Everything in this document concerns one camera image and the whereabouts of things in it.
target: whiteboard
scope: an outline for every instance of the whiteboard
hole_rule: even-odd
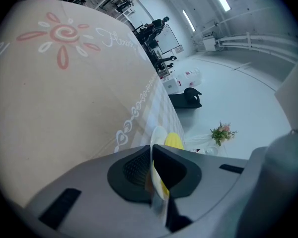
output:
[[[155,40],[158,42],[158,45],[163,54],[169,52],[170,50],[173,50],[180,45],[169,25],[165,25],[162,32],[155,38]]]

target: flower bouquet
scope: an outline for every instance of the flower bouquet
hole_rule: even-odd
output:
[[[220,125],[217,129],[211,130],[212,132],[212,139],[215,140],[215,143],[221,146],[225,140],[230,140],[231,138],[235,137],[237,131],[230,130],[230,123],[223,124],[220,122]]]

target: white floor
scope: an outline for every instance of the white floor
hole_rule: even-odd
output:
[[[236,138],[224,143],[228,157],[248,159],[252,151],[268,146],[273,140],[288,133],[288,120],[274,96],[272,86],[227,66],[190,57],[175,64],[175,73],[197,67],[202,73],[202,84],[196,86],[202,93],[202,107],[178,111],[187,138],[210,133],[219,122],[231,123],[237,130]]]

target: tablecloth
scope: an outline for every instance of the tablecloth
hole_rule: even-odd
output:
[[[129,27],[57,0],[16,4],[0,27],[0,188],[21,206],[72,167],[147,145],[177,114]]]

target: printed sun pattern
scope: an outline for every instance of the printed sun pattern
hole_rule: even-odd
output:
[[[57,25],[52,26],[51,28],[49,23],[43,22],[43,21],[39,21],[38,25],[46,28],[51,28],[50,32],[47,32],[47,31],[27,32],[18,36],[16,40],[26,41],[32,38],[49,35],[52,41],[43,43],[39,47],[38,51],[40,53],[44,53],[51,47],[53,42],[60,43],[61,46],[57,53],[57,64],[61,69],[67,69],[69,67],[69,54],[68,54],[66,45],[75,45],[77,52],[81,56],[88,57],[88,53],[82,47],[77,45],[80,35],[78,34],[78,31],[73,26],[71,26],[71,24],[73,24],[73,20],[71,18],[68,19],[68,24],[66,25],[66,24],[62,24],[61,21],[51,12],[48,12],[46,14],[46,17],[51,22],[57,23]],[[77,28],[85,29],[85,28],[89,28],[89,25],[79,24]],[[94,39],[94,37],[90,35],[83,35],[83,36],[88,39]],[[83,46],[97,52],[101,50],[97,45],[93,43],[83,42]]]

